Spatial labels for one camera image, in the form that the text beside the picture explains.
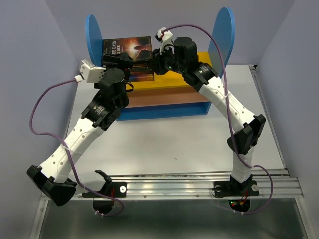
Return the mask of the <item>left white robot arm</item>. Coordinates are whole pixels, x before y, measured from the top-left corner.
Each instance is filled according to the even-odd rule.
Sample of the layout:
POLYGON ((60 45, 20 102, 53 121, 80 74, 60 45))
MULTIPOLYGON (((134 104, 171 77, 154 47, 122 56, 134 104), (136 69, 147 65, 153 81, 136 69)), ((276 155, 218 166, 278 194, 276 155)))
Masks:
POLYGON ((118 55, 104 54, 101 66, 82 60, 80 74, 72 80, 61 82, 92 83, 98 90, 92 101, 83 110, 75 127, 65 139, 45 133, 60 142, 52 155, 39 166, 30 166, 27 175, 49 199, 57 206, 63 206, 77 194, 77 188, 92 192, 97 196, 110 193, 110 182, 99 179, 94 188, 89 189, 82 183, 75 169, 75 162, 84 154, 88 147, 120 116, 121 110, 129 104, 127 85, 133 60, 128 53, 118 55))

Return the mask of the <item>Jane Eyre blue book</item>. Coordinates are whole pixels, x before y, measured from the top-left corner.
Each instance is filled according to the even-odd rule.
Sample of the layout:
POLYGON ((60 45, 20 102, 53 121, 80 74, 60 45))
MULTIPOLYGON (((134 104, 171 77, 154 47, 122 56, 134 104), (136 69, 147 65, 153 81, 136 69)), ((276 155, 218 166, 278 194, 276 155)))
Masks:
POLYGON ((153 74, 132 74, 129 78, 130 82, 144 82, 144 81, 153 81, 153 74))

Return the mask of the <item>Edward Rulane brown book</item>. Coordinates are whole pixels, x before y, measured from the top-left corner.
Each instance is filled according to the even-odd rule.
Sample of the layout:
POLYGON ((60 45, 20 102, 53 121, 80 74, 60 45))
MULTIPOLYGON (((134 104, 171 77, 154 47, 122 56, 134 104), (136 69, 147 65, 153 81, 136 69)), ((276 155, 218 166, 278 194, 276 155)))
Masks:
POLYGON ((131 68, 131 72, 135 72, 136 74, 151 74, 153 70, 148 64, 133 64, 131 68))

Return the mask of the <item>dark Days to See book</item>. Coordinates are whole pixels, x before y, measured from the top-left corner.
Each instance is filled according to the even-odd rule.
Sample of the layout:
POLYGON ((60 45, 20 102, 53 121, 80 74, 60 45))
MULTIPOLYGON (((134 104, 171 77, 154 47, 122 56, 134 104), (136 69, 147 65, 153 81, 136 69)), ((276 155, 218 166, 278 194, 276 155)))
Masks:
POLYGON ((103 39, 103 53, 120 55, 126 52, 135 63, 147 63, 152 58, 150 36, 103 39))

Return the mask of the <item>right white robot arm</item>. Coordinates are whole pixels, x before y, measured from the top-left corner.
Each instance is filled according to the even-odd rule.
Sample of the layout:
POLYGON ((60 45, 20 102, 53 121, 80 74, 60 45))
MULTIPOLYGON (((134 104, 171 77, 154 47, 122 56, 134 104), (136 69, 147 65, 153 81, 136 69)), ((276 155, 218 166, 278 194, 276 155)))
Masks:
POLYGON ((266 118, 246 109, 239 100, 226 89, 216 70, 208 63, 201 62, 197 45, 189 37, 176 40, 158 38, 160 48, 152 51, 151 66, 158 75, 173 71, 182 75, 192 86, 227 118, 231 136, 227 140, 233 151, 233 169, 229 188, 234 194, 241 194, 252 181, 252 153, 266 123, 266 118))

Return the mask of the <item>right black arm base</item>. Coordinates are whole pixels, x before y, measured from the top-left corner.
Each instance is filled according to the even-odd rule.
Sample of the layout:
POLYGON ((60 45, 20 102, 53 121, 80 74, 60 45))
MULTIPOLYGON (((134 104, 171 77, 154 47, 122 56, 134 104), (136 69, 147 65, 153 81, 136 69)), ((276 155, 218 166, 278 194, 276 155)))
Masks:
POLYGON ((241 214, 247 213, 250 209, 249 197, 260 195, 256 181, 238 183, 237 181, 216 181, 211 190, 213 197, 222 199, 229 197, 228 204, 232 210, 241 214))

